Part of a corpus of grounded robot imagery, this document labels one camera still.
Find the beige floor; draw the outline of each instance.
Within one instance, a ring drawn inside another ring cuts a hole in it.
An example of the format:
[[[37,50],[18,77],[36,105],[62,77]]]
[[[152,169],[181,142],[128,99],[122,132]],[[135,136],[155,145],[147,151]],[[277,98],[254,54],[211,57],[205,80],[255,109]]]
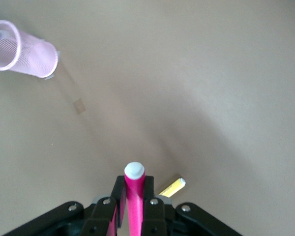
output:
[[[295,236],[295,0],[2,0],[1,19],[61,62],[0,72],[0,235],[136,160],[157,190],[185,177],[174,205]]]

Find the yellow pencil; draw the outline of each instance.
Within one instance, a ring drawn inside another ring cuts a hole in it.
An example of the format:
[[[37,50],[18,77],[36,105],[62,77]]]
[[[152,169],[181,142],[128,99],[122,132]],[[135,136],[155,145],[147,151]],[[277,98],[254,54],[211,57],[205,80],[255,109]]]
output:
[[[183,178],[179,178],[174,183],[169,185],[165,190],[163,190],[159,195],[169,198],[173,196],[176,192],[181,190],[185,185],[186,181]]]

